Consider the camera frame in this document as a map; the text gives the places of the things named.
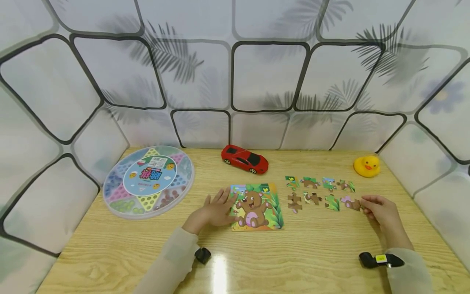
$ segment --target round game box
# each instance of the round game box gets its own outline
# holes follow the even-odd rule
[[[150,218],[175,207],[193,181],[194,166],[186,153],[171,146],[152,146],[113,167],[104,181],[104,203],[126,219]]]

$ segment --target wrist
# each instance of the wrist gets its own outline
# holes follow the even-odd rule
[[[206,224],[207,220],[203,211],[198,209],[189,215],[181,228],[188,233],[199,235]]]
[[[387,249],[406,248],[414,250],[413,244],[411,243],[403,225],[384,230],[384,235]]]

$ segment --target child's left hand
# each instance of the child's left hand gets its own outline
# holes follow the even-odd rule
[[[220,189],[211,201],[207,195],[204,206],[193,212],[182,228],[192,234],[198,235],[202,228],[211,224],[213,226],[224,226],[236,222],[234,215],[229,215],[230,209],[236,201],[236,195],[229,198],[230,187]]]

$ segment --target wood grain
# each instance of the wood grain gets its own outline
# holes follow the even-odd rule
[[[137,149],[129,149],[124,156]],[[276,184],[285,227],[280,231],[232,232],[208,228],[200,245],[211,261],[195,263],[177,293],[389,293],[385,269],[367,270],[358,255],[383,252],[378,226],[362,212],[340,212],[303,204],[287,208],[285,175],[351,180],[356,194],[381,194],[394,201],[416,250],[426,260],[436,293],[470,293],[470,276],[384,163],[378,177],[356,174],[355,151],[259,151],[269,161],[265,175],[225,165],[220,150],[185,149],[196,168],[189,194],[169,212],[129,221],[111,214],[100,193],[41,285],[39,294],[131,293],[175,227],[220,187],[241,183]],[[303,187],[298,188],[302,195]],[[324,188],[319,196],[328,195]],[[337,198],[344,191],[333,193]]]

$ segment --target fabric wall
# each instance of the fabric wall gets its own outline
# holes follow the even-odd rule
[[[129,145],[378,152],[470,267],[470,2],[0,5],[0,292],[35,291]]]

